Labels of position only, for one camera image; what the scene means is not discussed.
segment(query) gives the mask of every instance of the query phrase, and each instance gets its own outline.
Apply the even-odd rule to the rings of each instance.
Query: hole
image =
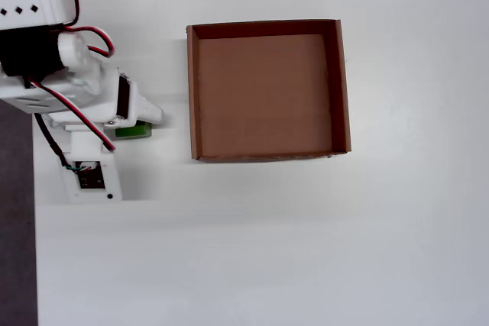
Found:
[[[34,108],[49,108],[48,105],[39,105],[38,103],[27,103],[27,106]]]
[[[35,98],[25,98],[25,97],[19,97],[19,98],[16,98],[18,101],[21,101],[21,102],[39,102],[39,99],[35,99]]]

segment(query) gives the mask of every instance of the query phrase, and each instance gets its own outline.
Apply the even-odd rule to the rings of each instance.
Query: red wire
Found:
[[[115,52],[115,47],[114,44],[112,43],[112,40],[110,37],[102,31],[100,28],[97,27],[92,27],[92,26],[87,26],[87,27],[65,27],[65,31],[67,32],[80,32],[80,31],[88,31],[88,32],[93,32],[94,34],[97,34],[100,36],[103,41],[105,42],[105,45],[107,45],[108,51],[102,50],[98,47],[95,46],[89,46],[89,50],[93,51],[95,53],[98,53],[104,57],[111,57],[114,55]]]
[[[30,82],[36,87],[43,89],[51,95],[54,95],[65,105],[68,105],[70,107],[70,110],[104,142],[104,145],[108,150],[110,150],[111,152],[115,150],[115,145],[71,101],[69,101],[60,93],[41,85],[39,82],[35,82],[34,80],[30,80]]]

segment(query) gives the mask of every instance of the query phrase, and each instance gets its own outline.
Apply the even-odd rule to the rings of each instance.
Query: cardboard box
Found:
[[[201,24],[187,38],[192,158],[351,151],[340,21]]]

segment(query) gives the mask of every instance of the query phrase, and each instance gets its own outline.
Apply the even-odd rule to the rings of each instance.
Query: red and black cable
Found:
[[[36,87],[43,89],[45,92],[49,93],[53,97],[55,97],[58,101],[63,103],[72,113],[74,113],[77,118],[79,118],[82,123],[84,123],[100,140],[103,142],[104,146],[110,151],[113,152],[115,150],[115,145],[110,141],[108,137],[105,136],[103,132],[101,132],[68,98],[64,95],[61,95],[59,92],[56,92],[46,86],[43,86],[39,82],[35,82],[32,79],[29,81]]]

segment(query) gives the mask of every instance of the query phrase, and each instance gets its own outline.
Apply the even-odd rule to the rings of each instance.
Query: green object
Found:
[[[137,139],[151,136],[151,123],[138,121],[133,127],[115,129],[115,136],[119,139]]]

